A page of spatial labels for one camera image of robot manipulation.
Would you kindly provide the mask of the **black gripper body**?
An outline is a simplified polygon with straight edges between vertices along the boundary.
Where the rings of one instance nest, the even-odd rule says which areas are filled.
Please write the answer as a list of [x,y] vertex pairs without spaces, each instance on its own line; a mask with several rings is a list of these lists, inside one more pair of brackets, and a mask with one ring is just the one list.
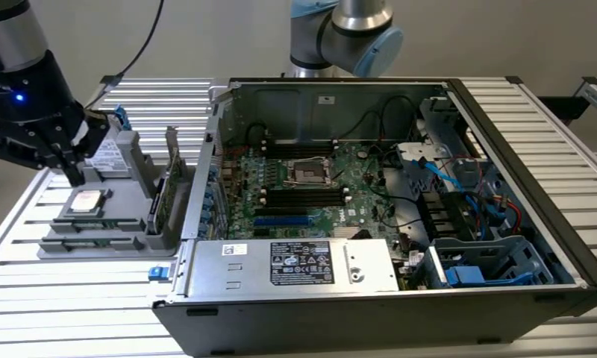
[[0,72],[0,132],[64,130],[72,139],[83,109],[51,51],[31,66]]

